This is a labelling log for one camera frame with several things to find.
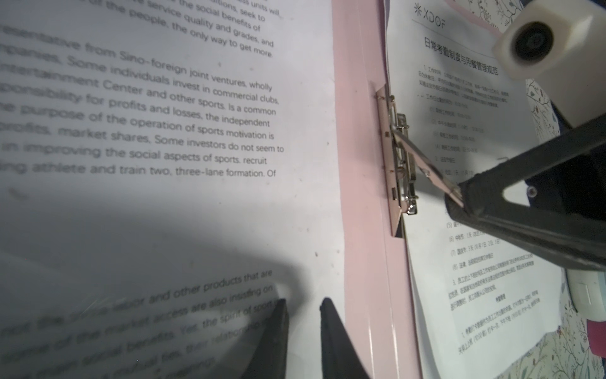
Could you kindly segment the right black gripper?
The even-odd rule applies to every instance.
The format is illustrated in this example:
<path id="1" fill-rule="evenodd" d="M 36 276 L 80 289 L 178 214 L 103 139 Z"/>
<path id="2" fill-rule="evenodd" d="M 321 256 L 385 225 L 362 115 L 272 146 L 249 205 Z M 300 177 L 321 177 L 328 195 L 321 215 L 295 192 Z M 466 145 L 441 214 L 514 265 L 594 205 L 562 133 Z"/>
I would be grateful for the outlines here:
<path id="1" fill-rule="evenodd" d="M 605 269 L 605 117 L 460 183 L 456 222 L 562 268 Z"/>

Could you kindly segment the metal folder clip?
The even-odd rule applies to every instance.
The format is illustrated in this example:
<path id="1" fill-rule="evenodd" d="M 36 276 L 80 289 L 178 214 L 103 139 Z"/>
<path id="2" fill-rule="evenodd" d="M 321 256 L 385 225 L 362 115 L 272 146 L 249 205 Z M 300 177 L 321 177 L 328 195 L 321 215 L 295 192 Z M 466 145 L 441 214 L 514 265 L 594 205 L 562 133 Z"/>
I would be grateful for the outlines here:
<path id="1" fill-rule="evenodd" d="M 396 238 L 405 238 L 404 216 L 418 213 L 418 195 L 415 189 L 418 168 L 436 188 L 461 208 L 464 206 L 462 192 L 409 139 L 407 118 L 397 111 L 395 97 L 389 93 L 388 86 L 385 85 L 376 92 L 376 99 L 391 233 Z"/>

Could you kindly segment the stack of printed papers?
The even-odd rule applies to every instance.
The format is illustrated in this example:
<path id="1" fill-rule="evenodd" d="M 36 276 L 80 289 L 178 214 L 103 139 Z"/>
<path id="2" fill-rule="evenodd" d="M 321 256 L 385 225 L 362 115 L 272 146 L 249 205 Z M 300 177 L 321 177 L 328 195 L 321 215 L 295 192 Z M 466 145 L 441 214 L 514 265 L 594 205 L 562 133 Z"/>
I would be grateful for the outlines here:
<path id="1" fill-rule="evenodd" d="M 410 140 L 454 183 L 538 145 L 526 87 L 505 74 L 497 33 L 452 1 L 393 1 L 390 89 Z M 560 325 L 558 266 L 448 216 L 422 172 L 407 247 L 429 372 L 494 378 Z"/>

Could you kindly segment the printed white paper sheet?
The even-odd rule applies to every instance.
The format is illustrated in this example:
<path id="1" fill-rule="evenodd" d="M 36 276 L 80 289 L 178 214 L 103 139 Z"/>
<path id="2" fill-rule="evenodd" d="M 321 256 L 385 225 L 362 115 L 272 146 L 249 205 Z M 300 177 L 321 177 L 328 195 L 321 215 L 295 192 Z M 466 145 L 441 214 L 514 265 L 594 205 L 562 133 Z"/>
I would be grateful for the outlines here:
<path id="1" fill-rule="evenodd" d="M 1 376 L 288 378 L 344 308 L 330 1 L 1 4 Z"/>

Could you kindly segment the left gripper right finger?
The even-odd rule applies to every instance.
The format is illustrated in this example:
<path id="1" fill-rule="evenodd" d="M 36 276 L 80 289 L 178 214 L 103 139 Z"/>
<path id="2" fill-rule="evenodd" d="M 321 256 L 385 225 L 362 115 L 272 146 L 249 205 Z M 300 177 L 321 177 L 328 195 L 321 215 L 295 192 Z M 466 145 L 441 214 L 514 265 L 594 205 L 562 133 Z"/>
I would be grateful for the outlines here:
<path id="1" fill-rule="evenodd" d="M 320 306 L 323 379 L 370 379 L 330 298 Z"/>

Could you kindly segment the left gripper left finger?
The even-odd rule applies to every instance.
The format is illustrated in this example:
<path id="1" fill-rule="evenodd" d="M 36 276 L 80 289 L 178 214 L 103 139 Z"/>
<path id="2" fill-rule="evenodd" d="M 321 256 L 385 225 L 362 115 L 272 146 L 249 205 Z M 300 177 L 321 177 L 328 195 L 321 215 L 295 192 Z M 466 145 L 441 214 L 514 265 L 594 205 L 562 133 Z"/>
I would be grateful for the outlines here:
<path id="1" fill-rule="evenodd" d="M 276 303 L 241 379 L 284 379 L 287 373 L 288 336 L 287 300 L 281 299 Z"/>

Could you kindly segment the pink file folder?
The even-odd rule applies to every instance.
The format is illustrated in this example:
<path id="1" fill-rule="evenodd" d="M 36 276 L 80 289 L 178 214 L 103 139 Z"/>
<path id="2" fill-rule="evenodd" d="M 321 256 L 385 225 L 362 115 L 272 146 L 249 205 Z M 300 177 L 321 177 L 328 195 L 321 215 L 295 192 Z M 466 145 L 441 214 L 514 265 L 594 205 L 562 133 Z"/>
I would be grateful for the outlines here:
<path id="1" fill-rule="evenodd" d="M 391 234 L 376 93 L 387 81 L 381 1 L 332 4 L 345 323 L 373 378 L 420 378 L 405 243 Z"/>

